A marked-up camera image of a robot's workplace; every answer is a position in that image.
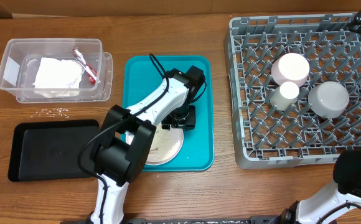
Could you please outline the large white plate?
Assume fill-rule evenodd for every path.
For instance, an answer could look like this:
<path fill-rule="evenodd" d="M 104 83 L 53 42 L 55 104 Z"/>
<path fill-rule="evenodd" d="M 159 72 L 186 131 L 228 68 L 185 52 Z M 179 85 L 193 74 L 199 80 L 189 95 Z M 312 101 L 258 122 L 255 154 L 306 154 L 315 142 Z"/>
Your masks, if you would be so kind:
<path fill-rule="evenodd" d="M 173 160 L 180 152 L 183 142 L 183 129 L 164 129 L 159 123 L 146 159 L 146 165 L 158 166 Z"/>

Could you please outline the white cup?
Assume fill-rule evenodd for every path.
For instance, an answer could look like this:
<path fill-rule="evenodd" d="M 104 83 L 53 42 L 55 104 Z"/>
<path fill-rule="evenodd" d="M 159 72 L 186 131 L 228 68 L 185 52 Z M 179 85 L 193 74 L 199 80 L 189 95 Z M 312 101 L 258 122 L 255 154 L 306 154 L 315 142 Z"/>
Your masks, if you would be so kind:
<path fill-rule="evenodd" d="M 299 87 L 293 82 L 284 82 L 274 91 L 270 103 L 277 110 L 284 111 L 288 106 L 294 104 L 299 95 Z"/>

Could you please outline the red snack wrapper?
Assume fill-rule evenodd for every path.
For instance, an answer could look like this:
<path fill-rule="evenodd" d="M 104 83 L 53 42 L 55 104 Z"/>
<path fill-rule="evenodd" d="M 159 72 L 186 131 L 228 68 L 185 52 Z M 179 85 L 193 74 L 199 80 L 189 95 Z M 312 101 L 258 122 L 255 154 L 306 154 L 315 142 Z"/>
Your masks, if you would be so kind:
<path fill-rule="evenodd" d="M 87 63 L 83 54 L 77 48 L 73 49 L 73 56 L 87 72 L 89 82 L 94 85 L 97 79 L 97 71 L 93 69 L 93 67 L 89 63 Z"/>

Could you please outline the small pink bowl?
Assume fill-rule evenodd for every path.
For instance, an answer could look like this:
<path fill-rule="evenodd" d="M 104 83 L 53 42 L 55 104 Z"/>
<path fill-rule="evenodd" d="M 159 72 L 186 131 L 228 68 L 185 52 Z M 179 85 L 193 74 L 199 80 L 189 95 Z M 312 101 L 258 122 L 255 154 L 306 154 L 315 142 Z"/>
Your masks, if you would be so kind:
<path fill-rule="evenodd" d="M 293 82 L 298 87 L 302 87 L 307 81 L 309 71 L 309 62 L 303 55 L 287 53 L 274 62 L 271 67 L 271 76 L 278 85 Z"/>

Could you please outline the white napkin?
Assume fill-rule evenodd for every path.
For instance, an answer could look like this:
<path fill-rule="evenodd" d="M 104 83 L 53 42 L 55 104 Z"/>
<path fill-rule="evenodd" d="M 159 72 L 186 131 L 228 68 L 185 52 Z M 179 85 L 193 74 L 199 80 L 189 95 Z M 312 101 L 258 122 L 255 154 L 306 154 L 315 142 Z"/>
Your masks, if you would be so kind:
<path fill-rule="evenodd" d="M 43 57 L 35 76 L 34 88 L 78 88 L 84 68 L 76 60 Z"/>

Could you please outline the grey bowl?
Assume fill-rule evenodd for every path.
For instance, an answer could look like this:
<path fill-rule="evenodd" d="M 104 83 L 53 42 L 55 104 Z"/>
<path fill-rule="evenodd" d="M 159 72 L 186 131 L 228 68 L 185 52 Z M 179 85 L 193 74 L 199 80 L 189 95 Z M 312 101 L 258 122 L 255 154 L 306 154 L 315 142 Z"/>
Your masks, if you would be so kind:
<path fill-rule="evenodd" d="M 315 114 L 322 118 L 339 117 L 349 104 L 347 89 L 337 82 L 324 82 L 308 94 L 308 103 Z"/>

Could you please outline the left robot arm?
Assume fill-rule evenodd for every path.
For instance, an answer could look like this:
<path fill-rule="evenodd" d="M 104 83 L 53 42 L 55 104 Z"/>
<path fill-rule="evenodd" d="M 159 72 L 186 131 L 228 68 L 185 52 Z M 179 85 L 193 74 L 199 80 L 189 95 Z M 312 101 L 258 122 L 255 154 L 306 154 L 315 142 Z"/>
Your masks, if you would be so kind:
<path fill-rule="evenodd" d="M 78 168 L 98 181 L 95 209 L 85 223 L 122 223 L 128 185 L 143 170 L 158 125 L 195 128 L 194 103 L 207 88 L 205 71 L 195 65 L 186 72 L 165 70 L 154 54 L 149 59 L 162 83 L 133 106 L 112 106 L 99 133 L 78 153 Z"/>

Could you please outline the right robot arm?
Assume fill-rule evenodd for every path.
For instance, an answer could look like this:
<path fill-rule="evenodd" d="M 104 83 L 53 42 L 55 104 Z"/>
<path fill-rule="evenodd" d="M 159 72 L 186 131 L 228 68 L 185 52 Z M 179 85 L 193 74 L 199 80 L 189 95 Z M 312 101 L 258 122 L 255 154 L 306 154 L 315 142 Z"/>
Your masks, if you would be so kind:
<path fill-rule="evenodd" d="M 361 36 L 361 10 L 347 23 Z M 361 150 L 345 151 L 335 162 L 333 181 L 312 197 L 294 202 L 271 223 L 335 223 L 343 214 L 361 210 Z"/>

